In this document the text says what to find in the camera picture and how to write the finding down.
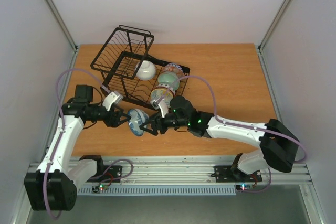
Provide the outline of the blue floral white bowl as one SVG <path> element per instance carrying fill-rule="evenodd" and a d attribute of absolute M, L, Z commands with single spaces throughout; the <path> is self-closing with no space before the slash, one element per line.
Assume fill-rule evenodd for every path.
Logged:
<path fill-rule="evenodd" d="M 140 126 L 149 118 L 148 114 L 140 109 L 130 109 L 128 115 L 131 117 L 128 121 L 128 126 L 131 132 L 135 136 L 142 136 L 144 130 L 140 129 Z"/>

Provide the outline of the red white patterned bowl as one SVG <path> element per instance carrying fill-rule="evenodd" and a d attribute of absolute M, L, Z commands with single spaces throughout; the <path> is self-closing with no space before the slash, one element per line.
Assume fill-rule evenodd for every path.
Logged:
<path fill-rule="evenodd" d="M 175 94 L 175 90 L 173 89 L 173 87 L 170 87 L 168 83 L 160 83 L 156 86 L 156 88 L 166 88 L 169 89 L 173 94 Z"/>

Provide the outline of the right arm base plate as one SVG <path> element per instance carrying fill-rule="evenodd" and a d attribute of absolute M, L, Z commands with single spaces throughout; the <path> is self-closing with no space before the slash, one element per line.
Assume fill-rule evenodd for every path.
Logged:
<path fill-rule="evenodd" d="M 233 182 L 262 182 L 262 176 L 258 175 L 260 171 L 252 174 L 245 174 L 237 168 L 231 166 L 218 165 L 214 166 L 214 173 L 211 177 L 215 178 L 218 183 L 233 183 Z"/>

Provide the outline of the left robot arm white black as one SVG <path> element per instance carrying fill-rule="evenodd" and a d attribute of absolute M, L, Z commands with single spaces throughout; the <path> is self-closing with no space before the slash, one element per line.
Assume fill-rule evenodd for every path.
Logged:
<path fill-rule="evenodd" d="M 94 88 L 77 85 L 75 95 L 61 106 L 58 125 L 51 145 L 36 171 L 24 178 L 26 193 L 35 211 L 70 211 L 77 190 L 88 180 L 100 181 L 108 172 L 100 155 L 84 155 L 70 168 L 73 148 L 85 123 L 101 121 L 116 128 L 130 117 L 118 106 L 123 96 L 110 92 L 100 103 L 93 102 Z"/>

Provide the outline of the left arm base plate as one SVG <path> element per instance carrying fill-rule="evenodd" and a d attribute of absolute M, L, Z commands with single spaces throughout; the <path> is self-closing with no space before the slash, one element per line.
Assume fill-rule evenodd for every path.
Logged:
<path fill-rule="evenodd" d="M 114 165 L 109 168 L 109 170 L 99 178 L 90 178 L 88 182 L 90 183 L 100 183 L 100 182 L 110 182 L 113 179 L 113 183 L 120 182 L 122 176 L 122 166 Z"/>

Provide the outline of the black wire dish rack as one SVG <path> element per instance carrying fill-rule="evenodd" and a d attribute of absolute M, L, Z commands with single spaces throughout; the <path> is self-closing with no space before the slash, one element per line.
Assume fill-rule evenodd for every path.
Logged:
<path fill-rule="evenodd" d="M 104 87 L 118 91 L 126 102 L 150 109 L 151 92 L 159 84 L 158 76 L 163 73 L 164 66 L 174 63 L 151 56 L 149 50 L 153 42 L 154 36 L 150 31 L 120 25 L 114 29 L 90 66 L 100 71 Z M 148 81 L 135 76 L 135 65 L 144 60 L 156 67 L 155 77 Z M 187 76 L 190 69 L 181 67 L 184 76 Z"/>

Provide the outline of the yellow blue patterned bowl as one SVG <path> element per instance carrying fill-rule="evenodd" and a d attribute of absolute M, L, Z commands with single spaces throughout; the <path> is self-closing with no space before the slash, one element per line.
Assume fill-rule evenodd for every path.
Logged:
<path fill-rule="evenodd" d="M 158 100 L 164 93 L 165 93 L 166 89 L 165 88 L 155 88 L 152 92 L 151 92 L 151 100 Z M 170 102 L 171 100 L 174 98 L 174 95 L 171 91 L 168 91 L 164 98 L 163 101 L 165 102 L 165 104 L 170 107 Z"/>

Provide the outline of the white ceramic bowl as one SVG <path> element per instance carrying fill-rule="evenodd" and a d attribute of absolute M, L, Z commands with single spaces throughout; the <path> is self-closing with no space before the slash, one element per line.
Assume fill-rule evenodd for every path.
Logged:
<path fill-rule="evenodd" d="M 155 65 L 147 60 L 139 62 L 135 65 L 135 70 L 137 70 L 136 77 L 143 81 L 151 80 L 156 75 Z"/>

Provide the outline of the teal green bowl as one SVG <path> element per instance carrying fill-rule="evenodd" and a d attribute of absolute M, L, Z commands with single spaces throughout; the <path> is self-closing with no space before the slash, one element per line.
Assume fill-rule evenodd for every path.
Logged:
<path fill-rule="evenodd" d="M 176 73 L 172 71 L 165 71 L 158 76 L 158 83 L 159 84 L 165 83 L 172 85 L 172 88 L 174 90 L 178 90 L 178 88 L 180 87 L 180 82 L 178 79 L 179 77 L 177 76 Z"/>

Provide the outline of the blue orange patterned bowl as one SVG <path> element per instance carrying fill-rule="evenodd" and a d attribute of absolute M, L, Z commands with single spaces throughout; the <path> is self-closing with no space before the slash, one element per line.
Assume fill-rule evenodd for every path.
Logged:
<path fill-rule="evenodd" d="M 184 76 L 183 69 L 180 65 L 176 63 L 168 63 L 166 66 L 162 69 L 163 72 L 170 71 L 175 73 L 179 78 Z"/>

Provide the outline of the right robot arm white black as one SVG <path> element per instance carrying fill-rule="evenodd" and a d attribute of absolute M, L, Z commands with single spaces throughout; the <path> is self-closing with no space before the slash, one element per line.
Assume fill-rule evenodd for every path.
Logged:
<path fill-rule="evenodd" d="M 169 105 L 152 101 L 158 112 L 140 125 L 152 135 L 164 134 L 169 128 L 187 130 L 197 137 L 225 138 L 256 148 L 238 154 L 230 168 L 236 181 L 261 169 L 273 168 L 290 173 L 298 151 L 298 139 L 278 120 L 268 123 L 247 123 L 196 110 L 190 101 L 178 95 Z"/>

